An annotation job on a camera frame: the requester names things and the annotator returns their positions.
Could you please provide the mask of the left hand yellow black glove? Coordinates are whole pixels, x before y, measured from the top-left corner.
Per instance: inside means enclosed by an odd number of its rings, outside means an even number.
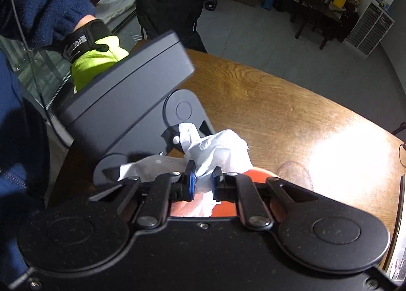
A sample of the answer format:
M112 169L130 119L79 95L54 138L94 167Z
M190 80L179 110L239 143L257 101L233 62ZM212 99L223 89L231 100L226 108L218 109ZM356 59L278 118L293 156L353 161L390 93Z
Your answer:
M128 55L118 36L92 15L80 20L62 44L62 56L71 64L76 92Z

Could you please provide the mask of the blue fleece sleeve forearm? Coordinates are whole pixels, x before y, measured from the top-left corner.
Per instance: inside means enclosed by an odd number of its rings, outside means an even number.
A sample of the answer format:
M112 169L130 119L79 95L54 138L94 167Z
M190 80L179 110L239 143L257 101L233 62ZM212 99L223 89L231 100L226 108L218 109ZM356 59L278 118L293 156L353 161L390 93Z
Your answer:
M94 15L90 0L1 0L1 36L31 47L60 51L67 35L86 15Z

